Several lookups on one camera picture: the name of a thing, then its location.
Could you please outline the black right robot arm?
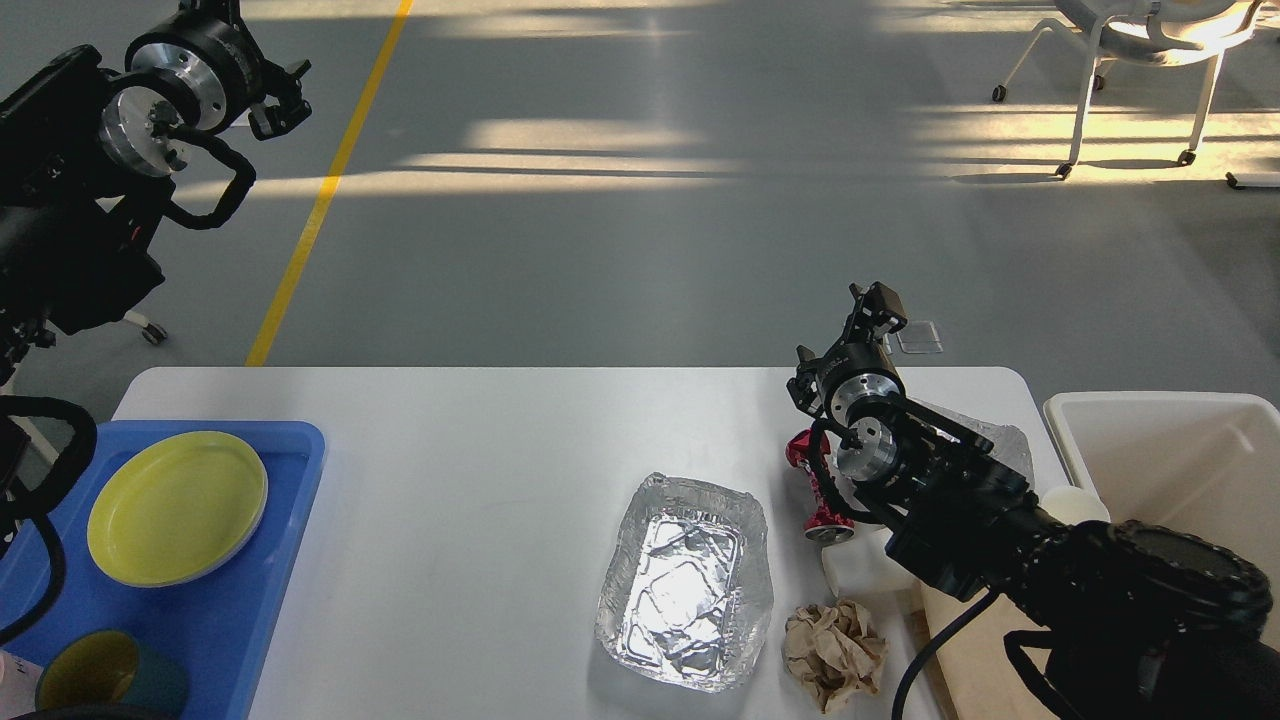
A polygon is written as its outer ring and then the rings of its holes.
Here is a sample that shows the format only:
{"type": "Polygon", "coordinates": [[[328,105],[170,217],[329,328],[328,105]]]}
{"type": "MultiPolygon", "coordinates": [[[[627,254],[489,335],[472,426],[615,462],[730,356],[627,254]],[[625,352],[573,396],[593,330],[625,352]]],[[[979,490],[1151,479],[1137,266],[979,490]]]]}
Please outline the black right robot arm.
{"type": "Polygon", "coordinates": [[[886,527],[890,560],[969,603],[908,665],[892,717],[937,651],[1000,598],[1034,623],[1005,634],[1004,652],[1056,717],[1277,716],[1260,568],[1166,527],[1052,516],[987,436],[909,397],[887,351],[909,324],[899,295],[879,282],[850,293],[829,348],[797,347],[787,391],[812,425],[788,460],[823,509],[886,527]]]}

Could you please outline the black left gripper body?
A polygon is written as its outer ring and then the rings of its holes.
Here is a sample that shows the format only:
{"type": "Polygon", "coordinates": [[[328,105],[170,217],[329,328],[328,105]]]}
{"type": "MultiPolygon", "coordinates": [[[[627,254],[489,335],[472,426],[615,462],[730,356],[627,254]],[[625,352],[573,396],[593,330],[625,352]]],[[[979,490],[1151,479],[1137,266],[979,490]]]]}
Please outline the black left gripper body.
{"type": "Polygon", "coordinates": [[[303,59],[266,59],[238,1],[180,1],[165,20],[134,38],[125,69],[157,77],[188,126],[220,135],[246,119],[260,141],[291,133],[312,115],[303,59]]]}

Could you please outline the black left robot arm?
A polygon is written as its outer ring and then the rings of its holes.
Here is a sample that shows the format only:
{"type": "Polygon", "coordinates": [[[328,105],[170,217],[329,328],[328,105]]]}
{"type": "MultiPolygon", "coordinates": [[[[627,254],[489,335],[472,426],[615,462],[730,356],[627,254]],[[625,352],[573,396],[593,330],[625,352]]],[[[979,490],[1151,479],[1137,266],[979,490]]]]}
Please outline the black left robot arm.
{"type": "Polygon", "coordinates": [[[82,44],[3,101],[3,384],[58,334],[122,322],[164,282],[165,220],[224,225],[257,179],[221,136],[259,141],[312,115],[311,61],[270,60],[238,1],[180,1],[116,70],[82,44]]]}

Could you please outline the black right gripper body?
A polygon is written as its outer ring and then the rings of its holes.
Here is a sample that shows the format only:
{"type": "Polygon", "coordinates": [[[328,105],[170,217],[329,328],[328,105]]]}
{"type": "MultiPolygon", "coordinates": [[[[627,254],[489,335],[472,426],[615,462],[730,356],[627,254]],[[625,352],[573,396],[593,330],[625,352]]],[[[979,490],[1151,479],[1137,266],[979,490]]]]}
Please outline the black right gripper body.
{"type": "Polygon", "coordinates": [[[896,366],[878,342],[835,343],[823,355],[799,345],[795,374],[787,380],[794,406],[812,418],[846,421],[867,397],[905,395],[896,366]]]}

